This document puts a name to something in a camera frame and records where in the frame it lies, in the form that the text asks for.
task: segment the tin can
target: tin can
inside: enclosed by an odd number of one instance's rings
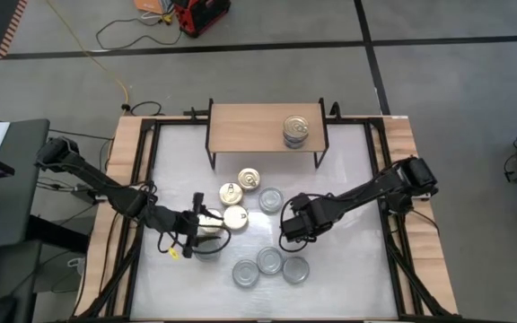
[[[290,116],[283,123],[283,138],[287,147],[302,147],[309,135],[309,123],[301,116]]]
[[[260,184],[260,175],[257,170],[244,169],[239,172],[239,184],[244,190],[253,190]]]
[[[257,264],[248,259],[244,259],[236,263],[232,268],[232,279],[235,284],[242,288],[250,288],[259,280],[259,267]]]
[[[223,222],[231,230],[240,230],[249,222],[249,213],[242,206],[229,206],[224,210]]]
[[[219,210],[208,209],[207,211],[210,212],[214,216],[218,216],[220,218],[223,217],[223,215],[221,214],[221,212]],[[223,220],[218,220],[218,219],[212,218],[210,216],[200,214],[198,216],[198,224],[213,225],[214,226],[213,228],[209,228],[209,227],[205,227],[205,226],[201,226],[200,228],[204,233],[214,234],[214,233],[219,232],[219,230],[221,230],[221,228],[217,228],[217,227],[223,225]]]
[[[242,188],[236,183],[226,183],[219,189],[219,198],[224,205],[236,205],[242,200]]]

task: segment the tuna can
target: tuna can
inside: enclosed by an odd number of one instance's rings
[[[301,148],[309,136],[309,123],[301,116],[290,116],[283,124],[285,145],[291,149]]]
[[[257,170],[244,169],[239,173],[239,185],[244,190],[253,190],[260,184],[260,175]]]
[[[242,188],[236,183],[226,183],[219,189],[219,198],[224,205],[236,205],[242,200]]]

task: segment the table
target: table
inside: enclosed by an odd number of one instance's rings
[[[188,117],[157,117],[162,119],[185,119]],[[390,156],[393,161],[403,159],[409,155],[417,155],[416,144],[412,135],[412,129],[407,117],[376,117],[376,116],[356,116],[343,118],[383,118],[385,132],[388,139]],[[110,151],[110,161],[107,175],[118,183],[129,184],[131,173],[137,152],[137,142],[140,134],[142,117],[121,117],[118,123],[115,140]],[[381,143],[378,136],[374,136],[375,147],[380,150]],[[145,147],[149,147],[152,136],[147,133]],[[139,180],[146,175],[146,162],[148,161],[149,149],[143,150],[142,164],[139,169]],[[379,157],[381,167],[384,165]],[[431,219],[434,219],[432,207],[429,202],[415,202],[415,208]],[[80,289],[81,298],[79,307],[75,313],[80,314],[85,311],[92,301],[97,297],[99,291],[109,281],[112,274],[113,265],[116,258],[118,238],[121,233],[122,221],[116,216],[109,205],[100,205],[95,226],[91,236],[90,246],[87,253],[87,269],[85,284]],[[435,228],[431,224],[424,222],[418,217],[409,215],[406,222],[408,241],[411,249],[414,268],[417,275],[421,278],[430,293],[450,312],[456,312],[456,303],[452,293],[450,279],[440,240]],[[134,235],[135,227],[131,225],[127,247],[130,246]],[[115,302],[115,315],[123,313],[123,304],[127,294],[128,271],[123,276],[118,287],[117,299]],[[406,313],[414,313],[412,297],[409,285],[405,276],[400,272],[400,281],[403,292]]]

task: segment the gray floor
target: gray floor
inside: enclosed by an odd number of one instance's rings
[[[55,1],[89,49],[95,31],[113,19],[137,17],[130,1]],[[364,0],[374,39],[517,35],[517,2]],[[117,26],[108,46],[144,32]],[[173,39],[174,27],[149,30]],[[232,10],[199,39],[175,46],[361,39],[350,0],[234,0]],[[153,47],[141,42],[136,48]],[[29,1],[12,53],[77,50],[44,0]],[[517,184],[503,175],[517,136],[517,43],[376,48],[393,114],[409,115],[418,150],[440,181],[434,213],[460,313],[517,321]],[[293,49],[183,55],[104,57],[129,86],[131,100],[157,100],[170,115],[209,97],[218,102],[337,100],[345,113],[379,114],[363,48]],[[49,118],[67,131],[111,136],[122,94],[87,58],[0,61],[0,118]],[[98,164],[101,141],[75,138]],[[62,178],[72,183],[73,179]],[[60,221],[85,208],[68,194],[38,192],[33,213]],[[77,230],[88,232],[93,211]],[[42,258],[56,252],[46,249]],[[49,266],[38,288],[65,272],[66,255]],[[76,287],[76,276],[66,286]],[[39,294],[34,320],[65,318],[73,294]]]

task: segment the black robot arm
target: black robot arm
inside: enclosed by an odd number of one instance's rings
[[[316,240],[330,230],[343,215],[376,198],[385,196],[391,210],[407,213],[412,208],[412,196],[434,195],[436,178],[421,158],[397,161],[363,185],[339,196],[299,194],[291,198],[294,217],[282,222],[281,231],[289,242]]]
[[[37,165],[42,170],[69,172],[95,189],[98,194],[106,196],[113,209],[137,222],[145,223],[149,228],[160,233],[178,233],[187,236],[182,255],[191,258],[193,247],[208,237],[197,237],[198,215],[207,214],[203,203],[203,194],[193,196],[193,209],[189,211],[172,211],[165,206],[155,205],[157,197],[151,193],[149,184],[141,189],[122,186],[109,176],[89,164],[79,154],[77,144],[65,137],[48,141],[37,154]]]

